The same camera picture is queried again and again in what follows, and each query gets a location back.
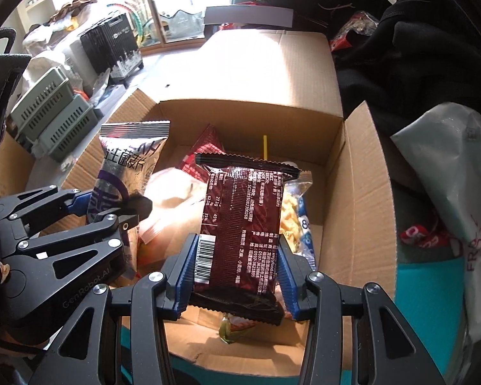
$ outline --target purple and silver snack package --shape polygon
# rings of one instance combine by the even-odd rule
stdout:
[[[87,223],[96,214],[117,207],[132,195],[143,195],[169,136],[169,122],[107,123],[101,126],[100,143],[104,161],[91,194]],[[137,271],[137,231],[134,227],[123,239],[127,271],[132,280]]]

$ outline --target gray plastic bag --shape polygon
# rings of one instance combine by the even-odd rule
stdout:
[[[461,243],[469,334],[481,340],[481,115],[447,102],[391,139]]]

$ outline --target maroon snack package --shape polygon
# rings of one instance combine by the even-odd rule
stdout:
[[[264,160],[201,153],[210,171],[191,304],[271,324],[283,186],[299,169]]]
[[[223,144],[213,125],[209,124],[207,126],[194,146],[177,166],[178,169],[188,173],[198,181],[207,183],[209,177],[208,172],[196,165],[194,161],[194,156],[197,153],[224,153]]]

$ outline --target red checkered package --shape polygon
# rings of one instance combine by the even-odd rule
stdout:
[[[194,155],[196,153],[222,153],[224,154],[224,147],[219,139],[219,135],[215,127],[211,124],[207,126],[205,131],[201,134],[198,141],[194,144],[192,149],[185,155],[182,162],[177,166],[183,172],[191,175],[197,180],[207,183],[209,173],[196,165]]]

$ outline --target teal surface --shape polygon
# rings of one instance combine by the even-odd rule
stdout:
[[[399,264],[395,303],[417,333],[431,357],[445,374],[454,348],[463,309],[464,259]],[[123,328],[122,345],[130,347],[130,332]],[[209,371],[172,357],[176,369],[201,385],[295,385],[297,377],[260,377]],[[351,383],[351,372],[342,372],[341,385]]]

